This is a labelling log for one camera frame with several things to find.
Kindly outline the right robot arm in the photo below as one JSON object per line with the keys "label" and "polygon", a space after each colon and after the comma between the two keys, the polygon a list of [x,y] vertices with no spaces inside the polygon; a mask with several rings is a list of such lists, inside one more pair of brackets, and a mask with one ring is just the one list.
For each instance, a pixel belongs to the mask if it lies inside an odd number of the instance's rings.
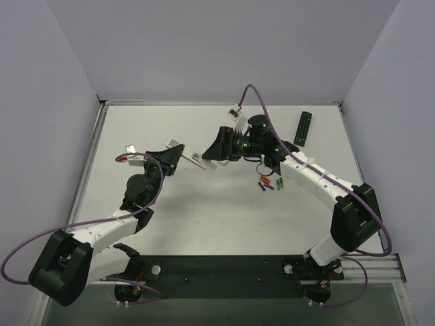
{"label": "right robot arm", "polygon": [[356,186],[326,172],[295,145],[279,140],[265,115],[255,115],[247,123],[246,133],[220,127],[202,158],[233,162],[263,159],[274,173],[296,182],[322,201],[332,211],[332,222],[329,235],[309,250],[309,258],[318,266],[354,252],[379,231],[379,206],[371,186]]}

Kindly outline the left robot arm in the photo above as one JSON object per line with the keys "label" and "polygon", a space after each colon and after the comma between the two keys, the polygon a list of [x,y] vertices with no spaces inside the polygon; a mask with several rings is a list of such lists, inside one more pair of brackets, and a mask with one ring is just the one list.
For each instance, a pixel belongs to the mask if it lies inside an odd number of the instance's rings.
{"label": "left robot arm", "polygon": [[100,222],[79,223],[71,231],[50,235],[33,266],[28,282],[62,306],[72,304],[85,287],[114,274],[132,279],[139,273],[138,252],[120,240],[140,232],[150,221],[150,208],[160,195],[163,181],[174,174],[185,146],[139,153],[133,145],[116,158],[144,172],[126,182],[121,206]]}

